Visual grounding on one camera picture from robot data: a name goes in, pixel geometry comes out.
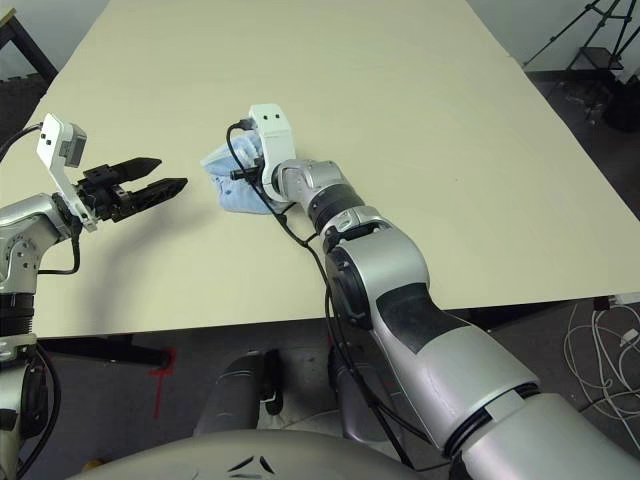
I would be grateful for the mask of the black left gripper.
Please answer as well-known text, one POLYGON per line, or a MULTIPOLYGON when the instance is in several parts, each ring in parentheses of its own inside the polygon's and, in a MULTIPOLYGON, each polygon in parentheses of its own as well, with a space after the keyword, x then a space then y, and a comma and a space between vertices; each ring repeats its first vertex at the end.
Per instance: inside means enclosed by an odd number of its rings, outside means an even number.
POLYGON ((115 165, 101 165, 83 172, 76 185, 83 204, 99 220, 118 222, 157 206, 177 196, 187 185, 187 178, 165 178, 134 192, 126 191, 121 183, 146 177, 162 161, 157 158, 136 157, 115 165))

